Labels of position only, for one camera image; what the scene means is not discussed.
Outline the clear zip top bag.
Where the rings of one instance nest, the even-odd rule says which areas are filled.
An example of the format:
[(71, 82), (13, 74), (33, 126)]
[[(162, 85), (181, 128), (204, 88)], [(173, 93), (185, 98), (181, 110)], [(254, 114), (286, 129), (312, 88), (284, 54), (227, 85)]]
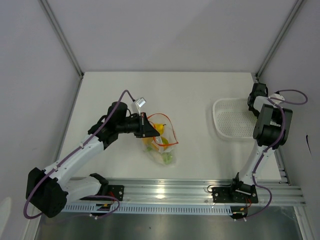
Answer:
[(159, 165), (173, 165), (176, 161), (175, 147), (179, 142), (170, 118), (164, 113), (154, 113), (147, 119), (160, 136), (143, 138), (143, 152)]

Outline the white cauliflower with leaves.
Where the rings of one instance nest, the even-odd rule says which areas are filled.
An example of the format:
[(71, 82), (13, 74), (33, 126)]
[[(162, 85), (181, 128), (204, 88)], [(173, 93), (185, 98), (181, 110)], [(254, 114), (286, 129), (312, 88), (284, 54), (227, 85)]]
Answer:
[(149, 152), (149, 155), (151, 159), (154, 160), (156, 163), (164, 166), (172, 164), (175, 160), (171, 152), (159, 153), (157, 151), (152, 150)]

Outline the yellow green mango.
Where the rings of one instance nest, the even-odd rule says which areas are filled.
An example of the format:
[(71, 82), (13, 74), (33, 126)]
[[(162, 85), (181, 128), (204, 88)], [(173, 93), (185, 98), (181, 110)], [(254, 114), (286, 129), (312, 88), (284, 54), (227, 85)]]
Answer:
[(163, 151), (165, 151), (171, 146), (169, 141), (165, 137), (161, 136), (160, 139), (161, 139), (161, 142), (159, 145), (163, 149)]

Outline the orange pink peach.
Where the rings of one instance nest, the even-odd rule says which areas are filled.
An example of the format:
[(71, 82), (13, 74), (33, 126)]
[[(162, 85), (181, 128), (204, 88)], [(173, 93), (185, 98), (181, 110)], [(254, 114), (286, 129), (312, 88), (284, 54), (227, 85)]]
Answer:
[(142, 142), (146, 146), (147, 149), (152, 149), (152, 150), (158, 151), (158, 147), (154, 144), (153, 137), (142, 138)]

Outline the green apple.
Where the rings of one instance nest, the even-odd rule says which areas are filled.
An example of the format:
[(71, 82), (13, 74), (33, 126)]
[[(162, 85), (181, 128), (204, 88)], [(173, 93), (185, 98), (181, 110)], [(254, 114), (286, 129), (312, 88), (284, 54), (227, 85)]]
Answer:
[(150, 146), (148, 146), (148, 147), (145, 149), (146, 152), (150, 152), (150, 151), (152, 151), (152, 150), (153, 150), (153, 148), (150, 147)]

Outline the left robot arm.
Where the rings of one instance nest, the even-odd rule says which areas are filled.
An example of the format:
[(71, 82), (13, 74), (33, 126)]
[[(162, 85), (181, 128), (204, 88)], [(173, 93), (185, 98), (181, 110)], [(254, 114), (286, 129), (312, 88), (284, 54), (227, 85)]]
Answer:
[(110, 201), (117, 201), (117, 198), (110, 193), (109, 181), (98, 173), (92, 173), (77, 181), (71, 181), (71, 178), (89, 160), (115, 142), (120, 134), (134, 134), (136, 138), (160, 136), (149, 122), (146, 113), (141, 111), (145, 103), (142, 97), (134, 100), (131, 104), (132, 111), (127, 115), (126, 103), (113, 102), (107, 114), (88, 130), (83, 141), (69, 155), (45, 169), (37, 167), (32, 169), (27, 178), (24, 216), (27, 219), (31, 218), (27, 214), (29, 204), (48, 218), (53, 218), (67, 203), (76, 200), (107, 198)]

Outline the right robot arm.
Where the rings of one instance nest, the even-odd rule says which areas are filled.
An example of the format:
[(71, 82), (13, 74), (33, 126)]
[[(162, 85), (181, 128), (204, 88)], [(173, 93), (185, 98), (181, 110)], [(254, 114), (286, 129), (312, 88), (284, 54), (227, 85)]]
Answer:
[(254, 83), (249, 94), (248, 110), (257, 117), (253, 130), (252, 152), (240, 172), (232, 179), (228, 196), (233, 203), (258, 202), (257, 177), (264, 162), (283, 146), (289, 136), (293, 111), (280, 106), (285, 99), (279, 93), (268, 96), (264, 83)]

